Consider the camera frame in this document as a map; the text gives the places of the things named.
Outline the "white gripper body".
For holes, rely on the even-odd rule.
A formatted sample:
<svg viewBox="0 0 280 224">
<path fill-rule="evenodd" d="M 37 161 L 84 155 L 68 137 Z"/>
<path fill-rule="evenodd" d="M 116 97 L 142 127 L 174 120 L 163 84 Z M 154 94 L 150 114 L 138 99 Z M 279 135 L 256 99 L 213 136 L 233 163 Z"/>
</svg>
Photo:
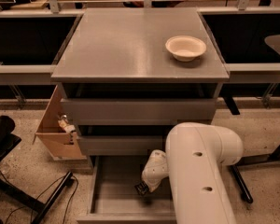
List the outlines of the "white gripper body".
<svg viewBox="0 0 280 224">
<path fill-rule="evenodd" d="M 142 172 L 142 183 L 145 192 L 155 191 L 162 180 L 168 176 L 166 153 L 162 150 L 153 150 Z"/>
</svg>

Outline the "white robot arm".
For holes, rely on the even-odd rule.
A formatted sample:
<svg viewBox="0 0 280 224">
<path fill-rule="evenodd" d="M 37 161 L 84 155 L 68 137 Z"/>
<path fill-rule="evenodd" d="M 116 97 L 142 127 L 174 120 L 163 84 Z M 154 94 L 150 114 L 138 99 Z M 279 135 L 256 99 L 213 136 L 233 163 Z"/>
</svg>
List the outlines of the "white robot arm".
<svg viewBox="0 0 280 224">
<path fill-rule="evenodd" d="M 229 128 L 180 123 L 165 150 L 151 152 L 136 189 L 144 195 L 168 178 L 177 224 L 236 224 L 220 168 L 236 164 L 243 152 L 242 139 Z"/>
</svg>

